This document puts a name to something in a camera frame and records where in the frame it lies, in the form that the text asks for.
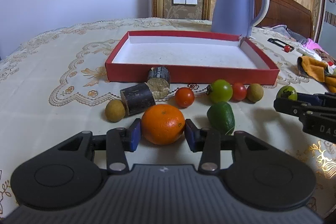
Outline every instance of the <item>metal rivet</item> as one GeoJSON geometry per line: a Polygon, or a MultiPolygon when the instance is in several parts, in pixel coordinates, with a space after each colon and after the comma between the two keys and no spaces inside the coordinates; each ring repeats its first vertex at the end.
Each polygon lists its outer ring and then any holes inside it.
{"type": "Polygon", "coordinates": [[[110,164],[109,167],[113,171],[122,171],[126,168],[126,165],[124,165],[122,162],[114,162],[110,164]]]}
{"type": "Polygon", "coordinates": [[[201,168],[205,171],[215,171],[218,166],[213,162],[205,162],[201,165],[201,168]]]}

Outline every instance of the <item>orange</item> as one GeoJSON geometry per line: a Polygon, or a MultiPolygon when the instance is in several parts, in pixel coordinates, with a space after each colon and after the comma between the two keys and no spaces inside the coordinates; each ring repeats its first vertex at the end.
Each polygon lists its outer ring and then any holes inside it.
{"type": "Polygon", "coordinates": [[[184,131],[182,112],[171,105],[158,104],[148,108],[141,118],[142,135],[154,144],[171,144],[184,131]]]}

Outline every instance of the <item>red cherry tomato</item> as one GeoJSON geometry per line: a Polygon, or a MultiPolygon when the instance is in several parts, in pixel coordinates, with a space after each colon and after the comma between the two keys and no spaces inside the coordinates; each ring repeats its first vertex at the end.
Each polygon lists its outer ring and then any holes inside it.
{"type": "Polygon", "coordinates": [[[290,52],[290,51],[291,51],[291,47],[290,47],[290,45],[286,45],[286,46],[284,46],[283,50],[284,50],[285,52],[290,52]]]}
{"type": "Polygon", "coordinates": [[[237,101],[245,99],[247,91],[242,83],[234,83],[232,85],[232,89],[233,89],[233,95],[232,95],[233,99],[237,101]]]}
{"type": "Polygon", "coordinates": [[[179,88],[175,93],[175,102],[180,107],[188,107],[195,100],[194,92],[190,88],[179,88]]]}

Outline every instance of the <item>green lime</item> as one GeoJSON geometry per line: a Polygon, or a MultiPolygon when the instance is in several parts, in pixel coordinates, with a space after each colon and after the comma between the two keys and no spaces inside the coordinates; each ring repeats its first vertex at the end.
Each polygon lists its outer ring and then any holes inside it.
{"type": "Polygon", "coordinates": [[[235,129],[235,117],[231,106],[227,102],[212,105],[207,112],[211,126],[221,134],[231,135],[235,129]]]}
{"type": "Polygon", "coordinates": [[[231,99],[233,91],[230,83],[219,79],[207,86],[207,94],[213,103],[227,102],[231,99]]]}
{"type": "Polygon", "coordinates": [[[295,88],[290,85],[283,86],[277,93],[277,98],[287,98],[296,101],[297,93],[295,88]]]}

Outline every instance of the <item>cut wood cylinder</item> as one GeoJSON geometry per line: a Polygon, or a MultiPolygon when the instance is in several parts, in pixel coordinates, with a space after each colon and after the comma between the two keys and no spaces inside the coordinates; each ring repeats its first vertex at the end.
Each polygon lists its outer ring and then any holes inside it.
{"type": "Polygon", "coordinates": [[[146,83],[120,90],[120,97],[126,106],[127,115],[135,115],[155,105],[153,93],[146,83]]]}
{"type": "Polygon", "coordinates": [[[147,84],[154,99],[163,99],[169,94],[170,74],[166,67],[151,68],[148,72],[147,84]]]}

